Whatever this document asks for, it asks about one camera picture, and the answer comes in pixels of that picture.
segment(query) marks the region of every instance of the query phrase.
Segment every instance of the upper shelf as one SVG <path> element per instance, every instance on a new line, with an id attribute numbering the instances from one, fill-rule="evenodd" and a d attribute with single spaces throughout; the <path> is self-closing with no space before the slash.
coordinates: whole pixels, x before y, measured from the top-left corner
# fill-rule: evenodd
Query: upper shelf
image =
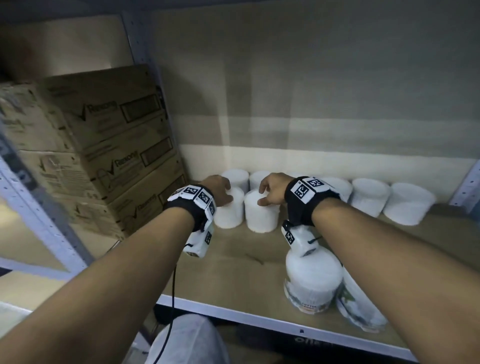
<path id="1" fill-rule="evenodd" d="M 234 4 L 245 0 L 4 0 L 0 1 L 0 24 L 118 14 L 122 11 L 175 9 Z"/>

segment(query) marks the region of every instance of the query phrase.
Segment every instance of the wrist strap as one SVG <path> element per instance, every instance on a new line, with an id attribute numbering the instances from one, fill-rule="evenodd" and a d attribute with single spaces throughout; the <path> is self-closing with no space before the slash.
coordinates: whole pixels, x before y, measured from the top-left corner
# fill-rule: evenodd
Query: wrist strap
<path id="1" fill-rule="evenodd" d="M 293 226 L 313 226 L 313 210 L 329 197 L 340 199 L 340 194 L 327 182 L 307 176 L 292 180 L 285 190 L 289 221 Z"/>
<path id="2" fill-rule="evenodd" d="M 195 220 L 193 232 L 208 228 L 216 213 L 212 192 L 201 184 L 189 184 L 176 190 L 167 199 L 163 210 L 170 207 L 181 207 L 190 212 Z"/>

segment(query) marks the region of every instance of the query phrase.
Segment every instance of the black cable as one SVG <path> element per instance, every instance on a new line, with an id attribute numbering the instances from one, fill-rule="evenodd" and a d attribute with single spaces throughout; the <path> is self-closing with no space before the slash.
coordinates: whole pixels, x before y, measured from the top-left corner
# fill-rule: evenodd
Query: black cable
<path id="1" fill-rule="evenodd" d="M 158 360 L 160 359 L 160 356 L 163 354 L 163 350 L 165 350 L 165 347 L 167 346 L 168 339 L 170 337 L 170 332 L 172 332 L 172 326 L 173 326 L 173 315 L 175 312 L 175 274 L 177 273 L 177 266 L 175 265 L 175 268 L 173 269 L 173 279 L 172 279 L 172 316 L 170 318 L 170 327 L 168 328 L 167 332 L 167 337 L 165 338 L 165 342 L 163 343 L 162 350 L 160 350 L 160 354 L 158 357 L 156 357 L 155 361 L 153 364 L 157 364 Z"/>

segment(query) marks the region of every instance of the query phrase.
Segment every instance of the black wrist strap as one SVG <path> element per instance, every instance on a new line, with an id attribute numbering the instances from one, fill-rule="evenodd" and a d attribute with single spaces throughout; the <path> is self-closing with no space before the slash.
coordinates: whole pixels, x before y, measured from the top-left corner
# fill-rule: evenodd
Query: black wrist strap
<path id="1" fill-rule="evenodd" d="M 329 184 L 315 177 L 298 177 L 285 190 L 288 219 L 293 226 L 313 226 L 312 213 L 326 198 L 338 198 L 340 194 Z"/>
<path id="2" fill-rule="evenodd" d="M 192 187 L 199 187 L 200 189 L 198 191 L 195 191 L 196 194 L 192 194 L 191 199 L 183 198 L 182 197 L 182 192 L 189 193 L 189 191 L 185 191 L 187 188 Z M 202 191 L 206 191 L 207 193 L 210 194 L 210 196 L 213 196 L 212 192 L 206 188 L 205 186 L 202 186 L 201 184 L 193 184 L 189 185 L 186 187 L 182 187 L 178 190 L 176 190 L 167 200 L 167 202 L 163 206 L 163 210 L 165 211 L 168 208 L 171 207 L 181 207 L 188 212 L 193 217 L 193 220 L 195 221 L 195 224 L 193 226 L 192 232 L 201 230 L 204 231 L 205 225 L 207 224 L 208 221 L 211 221 L 213 219 L 213 215 L 215 214 L 216 211 L 216 206 L 214 204 L 213 198 L 211 200 L 204 200 L 205 202 L 205 208 L 202 208 L 195 203 L 195 199 L 201 198 L 199 195 L 202 193 Z"/>

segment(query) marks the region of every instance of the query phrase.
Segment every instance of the stacked cardboard boxes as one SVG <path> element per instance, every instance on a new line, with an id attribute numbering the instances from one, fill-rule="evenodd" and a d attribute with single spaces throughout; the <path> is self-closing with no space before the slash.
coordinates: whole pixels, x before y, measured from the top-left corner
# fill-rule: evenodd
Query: stacked cardboard boxes
<path id="1" fill-rule="evenodd" d="M 8 84 L 4 132 L 72 223 L 124 239 L 186 184 L 146 66 Z"/>

